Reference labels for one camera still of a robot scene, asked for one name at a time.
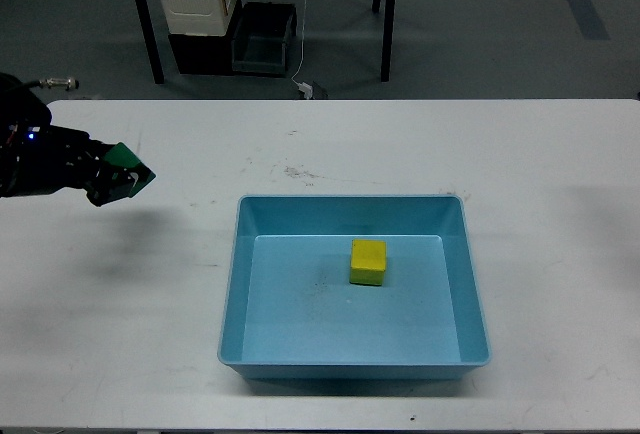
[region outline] white table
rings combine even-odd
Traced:
[[[63,101],[157,173],[0,200],[0,423],[640,429],[635,101]],[[245,381],[216,358],[236,203],[452,192],[493,359],[461,381]]]

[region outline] blue bin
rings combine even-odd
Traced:
[[[351,242],[387,244],[382,286]],[[218,357],[247,378],[454,379],[490,351],[456,196],[240,200]]]

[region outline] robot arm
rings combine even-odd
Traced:
[[[96,205],[133,197],[155,178],[124,144],[51,125],[51,111],[31,87],[77,87],[73,79],[21,83],[0,73],[0,197],[84,189]]]

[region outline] black metal frame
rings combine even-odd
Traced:
[[[151,16],[149,15],[149,7],[147,0],[135,0],[138,9],[138,17],[142,26],[142,34],[149,55],[149,63],[153,79],[156,84],[164,83],[164,73],[162,72],[162,64],[160,62],[160,54],[158,53],[158,45],[156,44],[153,26],[151,24]],[[381,0],[373,0],[371,10],[375,13],[380,12]],[[380,67],[380,80],[388,82],[391,70],[391,45],[393,43],[393,18],[395,14],[396,0],[385,0],[384,15],[384,32],[382,35],[382,65]]]
[[[156,84],[164,83],[164,73],[162,72],[162,63],[160,62],[160,54],[158,53],[158,45],[153,33],[153,25],[151,24],[151,16],[149,15],[149,6],[147,0],[135,0],[138,8],[138,18],[142,26],[142,35],[144,43],[147,46],[147,54],[149,55],[149,63],[151,64],[151,72],[153,80]]]
[[[371,10],[380,12],[380,1],[373,0]],[[382,35],[382,66],[380,67],[380,80],[389,81],[389,71],[391,70],[391,44],[393,43],[393,17],[395,14],[396,0],[385,0],[384,8],[384,32]]]

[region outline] yellow sponge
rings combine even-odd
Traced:
[[[351,243],[351,284],[381,286],[387,269],[387,244],[371,239]]]

